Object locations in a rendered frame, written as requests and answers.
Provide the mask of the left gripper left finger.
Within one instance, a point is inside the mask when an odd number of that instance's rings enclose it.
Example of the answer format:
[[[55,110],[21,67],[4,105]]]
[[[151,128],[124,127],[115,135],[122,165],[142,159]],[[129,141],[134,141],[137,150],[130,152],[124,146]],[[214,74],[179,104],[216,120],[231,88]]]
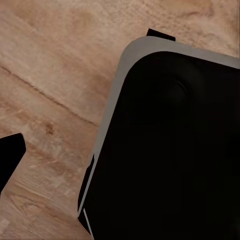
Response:
[[[22,133],[0,138],[0,193],[26,153]]]

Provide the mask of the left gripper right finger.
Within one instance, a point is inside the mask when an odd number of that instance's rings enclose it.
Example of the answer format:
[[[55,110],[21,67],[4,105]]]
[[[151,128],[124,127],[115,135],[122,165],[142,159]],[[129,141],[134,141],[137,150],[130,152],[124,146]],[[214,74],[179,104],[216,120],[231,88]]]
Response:
[[[240,173],[240,135],[235,133],[229,133],[227,135],[224,151],[235,165]]]

